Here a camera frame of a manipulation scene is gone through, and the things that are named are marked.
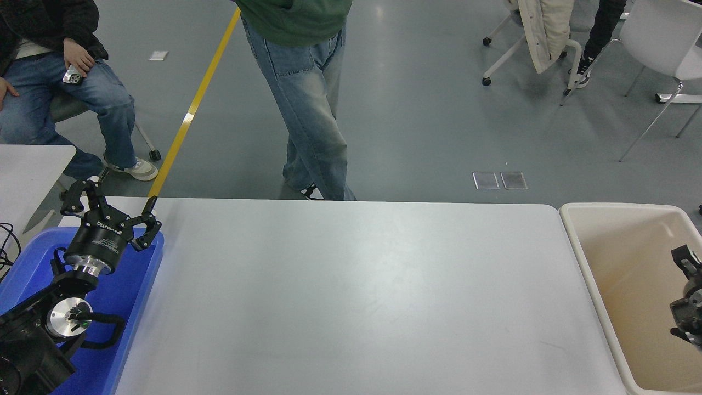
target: black jacket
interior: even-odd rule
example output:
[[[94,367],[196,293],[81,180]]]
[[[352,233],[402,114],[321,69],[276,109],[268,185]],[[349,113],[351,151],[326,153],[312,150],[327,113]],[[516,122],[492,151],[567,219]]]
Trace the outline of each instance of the black jacket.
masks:
[[[93,35],[100,14],[93,0],[0,0],[0,71],[17,56],[20,38],[63,52],[68,37],[95,59],[107,59]]]

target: light wash jeans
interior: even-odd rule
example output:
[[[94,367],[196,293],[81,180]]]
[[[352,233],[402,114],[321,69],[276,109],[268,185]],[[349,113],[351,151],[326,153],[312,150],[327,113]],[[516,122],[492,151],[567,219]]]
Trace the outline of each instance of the light wash jeans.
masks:
[[[134,128],[134,99],[127,93],[112,69],[97,60],[80,85],[64,84],[66,73],[63,54],[50,52],[17,59],[3,76],[19,92],[18,97],[7,93],[0,111],[0,136],[8,144],[74,145],[56,133],[49,114],[54,89],[85,102],[98,114],[100,130],[105,137],[105,158],[119,167],[136,164],[131,132]],[[64,174],[87,179],[102,171],[102,160],[76,148],[76,155]]]
[[[241,22],[288,128],[285,182],[295,190],[314,183],[325,200],[356,200],[346,185],[346,141],[336,124],[346,28],[314,46],[280,46]]]

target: beige plastic bin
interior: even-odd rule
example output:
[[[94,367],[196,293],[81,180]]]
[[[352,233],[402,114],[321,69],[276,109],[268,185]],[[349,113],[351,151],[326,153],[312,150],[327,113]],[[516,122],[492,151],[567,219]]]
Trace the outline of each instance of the beige plastic bin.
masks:
[[[681,209],[569,203],[560,209],[622,381],[630,394],[702,394],[702,353],[670,334],[687,282],[670,251],[702,238]]]

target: yellow floor line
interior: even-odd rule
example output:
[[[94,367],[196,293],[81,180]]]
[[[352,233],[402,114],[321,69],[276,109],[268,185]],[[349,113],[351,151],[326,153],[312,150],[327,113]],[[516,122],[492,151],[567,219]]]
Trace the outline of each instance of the yellow floor line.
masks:
[[[227,48],[227,43],[229,43],[229,38],[232,36],[234,26],[237,25],[237,21],[239,20],[239,14],[240,11],[237,8],[237,10],[234,12],[234,16],[232,16],[232,20],[229,22],[229,26],[227,26],[224,36],[222,36],[222,40],[217,47],[214,57],[212,57],[212,61],[207,68],[207,72],[205,72],[205,77],[203,77],[202,82],[200,82],[200,87],[197,89],[197,93],[195,93],[192,103],[190,103],[190,108],[188,108],[187,114],[185,114],[185,118],[183,118],[183,123],[180,124],[178,134],[175,135],[173,144],[171,144],[171,147],[168,149],[166,159],[164,159],[164,163],[161,165],[161,169],[159,169],[159,175],[151,185],[151,190],[149,190],[148,196],[158,195],[161,192],[161,188],[164,186],[164,182],[166,181],[166,177],[168,177],[171,166],[173,166],[173,161],[176,160],[176,155],[178,155],[178,151],[180,151],[180,146],[183,144],[183,140],[185,140],[185,135],[187,134],[188,129],[190,129],[190,123],[192,122],[192,119],[195,118],[197,108],[200,106],[202,98],[205,96],[205,92],[207,91],[207,87],[212,80],[212,75],[214,75],[215,70],[217,70],[217,65],[222,58],[225,48]]]

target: smartphone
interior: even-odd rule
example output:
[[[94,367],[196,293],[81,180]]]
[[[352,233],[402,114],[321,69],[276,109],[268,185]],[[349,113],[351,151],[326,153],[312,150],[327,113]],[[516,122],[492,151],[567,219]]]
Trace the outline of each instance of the smartphone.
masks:
[[[71,65],[68,70],[66,70],[66,74],[63,75],[63,82],[66,84],[78,85],[83,82],[83,76],[75,66]]]

